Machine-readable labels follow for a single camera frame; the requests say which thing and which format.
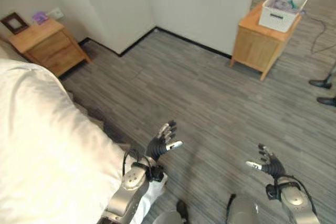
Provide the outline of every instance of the plastic bin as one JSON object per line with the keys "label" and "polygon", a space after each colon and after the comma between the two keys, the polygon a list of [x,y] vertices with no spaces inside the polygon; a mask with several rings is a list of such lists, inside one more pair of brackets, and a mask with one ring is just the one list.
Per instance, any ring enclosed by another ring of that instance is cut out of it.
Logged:
{"label": "plastic bin", "polygon": [[291,27],[308,0],[292,0],[296,6],[293,12],[270,7],[273,1],[274,0],[266,0],[262,4],[259,25],[285,33]]}

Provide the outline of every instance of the black shoe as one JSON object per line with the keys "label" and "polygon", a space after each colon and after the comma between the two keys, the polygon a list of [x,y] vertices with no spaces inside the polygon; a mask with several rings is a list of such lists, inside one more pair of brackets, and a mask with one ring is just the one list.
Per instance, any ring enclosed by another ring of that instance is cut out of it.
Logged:
{"label": "black shoe", "polygon": [[332,86],[332,83],[327,83],[327,80],[309,80],[309,84],[325,89],[330,89]]}
{"label": "black shoe", "polygon": [[176,211],[181,215],[182,221],[184,224],[189,223],[189,215],[186,203],[184,201],[179,200],[176,204]]}
{"label": "black shoe", "polygon": [[336,106],[336,98],[317,97],[316,100],[325,105]]}

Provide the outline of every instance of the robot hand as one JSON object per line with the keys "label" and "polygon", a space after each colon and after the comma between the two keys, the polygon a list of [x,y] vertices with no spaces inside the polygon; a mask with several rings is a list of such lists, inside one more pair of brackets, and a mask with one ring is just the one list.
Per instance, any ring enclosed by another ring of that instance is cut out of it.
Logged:
{"label": "robot hand", "polygon": [[183,145],[181,141],[172,141],[176,133],[176,122],[165,123],[157,135],[148,144],[146,156],[157,162],[161,155]]}
{"label": "robot hand", "polygon": [[134,162],[131,170],[123,175],[118,191],[113,195],[103,213],[104,218],[117,224],[131,222],[150,182],[153,180],[160,182],[164,177],[163,168],[156,165],[160,156],[183,145],[181,141],[172,141],[175,133],[176,122],[174,121],[169,121],[160,128],[157,135],[148,144],[145,157]]}
{"label": "robot hand", "polygon": [[261,160],[265,162],[265,164],[260,165],[255,162],[247,161],[246,164],[248,166],[261,170],[262,172],[271,175],[274,179],[286,174],[284,166],[268,147],[263,144],[258,144],[258,148],[259,154],[263,156]]}
{"label": "robot hand", "polygon": [[247,161],[246,164],[261,170],[274,179],[274,185],[266,186],[266,194],[270,200],[277,199],[294,224],[320,224],[314,203],[303,183],[294,176],[286,174],[285,168],[272,151],[259,144],[259,153],[263,156],[263,165]]}

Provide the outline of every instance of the wall outlet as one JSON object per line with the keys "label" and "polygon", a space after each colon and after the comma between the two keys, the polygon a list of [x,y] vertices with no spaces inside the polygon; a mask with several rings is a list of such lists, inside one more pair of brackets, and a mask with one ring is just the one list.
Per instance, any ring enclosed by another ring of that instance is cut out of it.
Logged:
{"label": "wall outlet", "polygon": [[47,15],[49,18],[53,19],[60,19],[64,17],[64,14],[59,7],[51,10],[50,12],[47,13]]}

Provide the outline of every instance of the wooden nightstand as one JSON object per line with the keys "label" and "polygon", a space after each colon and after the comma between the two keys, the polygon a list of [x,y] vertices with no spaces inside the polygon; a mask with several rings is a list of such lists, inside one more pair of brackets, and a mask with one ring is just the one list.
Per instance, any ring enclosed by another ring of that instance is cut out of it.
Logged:
{"label": "wooden nightstand", "polygon": [[286,33],[259,26],[262,7],[262,3],[260,3],[240,21],[230,63],[232,67],[235,61],[238,61],[262,72],[261,81],[264,80],[273,63],[281,55],[301,20],[301,15],[298,15]]}
{"label": "wooden nightstand", "polygon": [[33,63],[49,69],[57,77],[86,60],[91,62],[66,28],[53,19],[33,24],[8,39]]}

